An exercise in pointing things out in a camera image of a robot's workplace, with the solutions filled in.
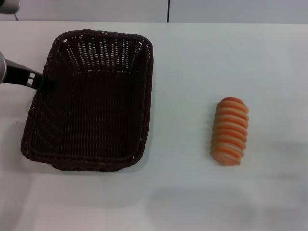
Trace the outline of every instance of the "orange and white bread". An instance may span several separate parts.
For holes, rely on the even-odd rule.
[[[241,163],[246,148],[248,108],[242,100],[227,97],[217,104],[211,155],[221,165],[233,166]]]

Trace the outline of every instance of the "dark brown wicker basket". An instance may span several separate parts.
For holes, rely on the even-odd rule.
[[[137,163],[150,119],[153,48],[140,35],[79,30],[53,43],[21,143],[60,170],[118,171]]]

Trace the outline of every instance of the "white table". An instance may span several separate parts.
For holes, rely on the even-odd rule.
[[[1,84],[1,231],[308,229],[308,25],[0,22],[0,51],[42,71],[53,40],[84,28],[153,43],[144,157],[114,173],[25,159],[34,91]],[[208,154],[215,106],[226,96],[250,109],[236,167]]]

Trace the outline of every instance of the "rectangular basket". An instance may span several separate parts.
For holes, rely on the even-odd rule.
[[[21,143],[59,170],[118,171],[137,163],[149,130],[153,48],[140,35],[79,30],[54,41]]]

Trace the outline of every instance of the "wicker basket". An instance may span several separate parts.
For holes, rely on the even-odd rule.
[[[79,30],[53,43],[21,143],[59,170],[118,171],[137,163],[150,119],[153,48],[140,35]]]

